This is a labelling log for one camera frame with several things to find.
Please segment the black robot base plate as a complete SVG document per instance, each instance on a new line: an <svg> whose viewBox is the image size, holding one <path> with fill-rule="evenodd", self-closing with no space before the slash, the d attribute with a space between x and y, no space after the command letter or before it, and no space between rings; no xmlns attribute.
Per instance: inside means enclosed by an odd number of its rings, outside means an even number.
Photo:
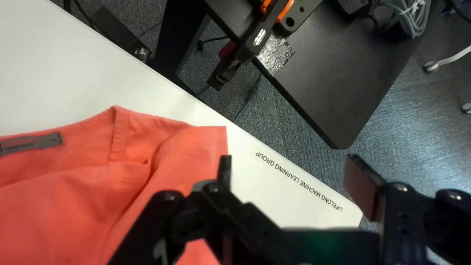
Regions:
<svg viewBox="0 0 471 265"><path fill-rule="evenodd" d="M256 0L204 2L230 41L256 17ZM277 27L293 57L276 73L251 60L333 148L352 145L420 42L392 2L364 0L348 13L342 0L295 0Z"/></svg>

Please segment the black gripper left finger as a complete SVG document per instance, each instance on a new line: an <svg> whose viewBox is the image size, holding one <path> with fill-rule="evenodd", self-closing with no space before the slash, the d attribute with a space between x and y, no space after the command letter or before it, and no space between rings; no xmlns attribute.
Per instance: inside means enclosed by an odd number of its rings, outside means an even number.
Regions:
<svg viewBox="0 0 471 265"><path fill-rule="evenodd" d="M221 265L282 265L283 248L270 238L276 223L230 189L231 161L221 155L217 177L196 182L189 195L155 192L109 265L177 265L198 239Z"/></svg>

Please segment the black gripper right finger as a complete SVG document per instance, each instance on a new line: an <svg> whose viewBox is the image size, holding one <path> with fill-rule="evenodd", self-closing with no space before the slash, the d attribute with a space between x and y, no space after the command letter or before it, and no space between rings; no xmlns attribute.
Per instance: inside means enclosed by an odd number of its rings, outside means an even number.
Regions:
<svg viewBox="0 0 471 265"><path fill-rule="evenodd" d="M433 197L387 180L360 154L349 154L343 185L364 216L382 225L382 265L432 265L427 250L452 265L471 265L471 194L442 188Z"/></svg>

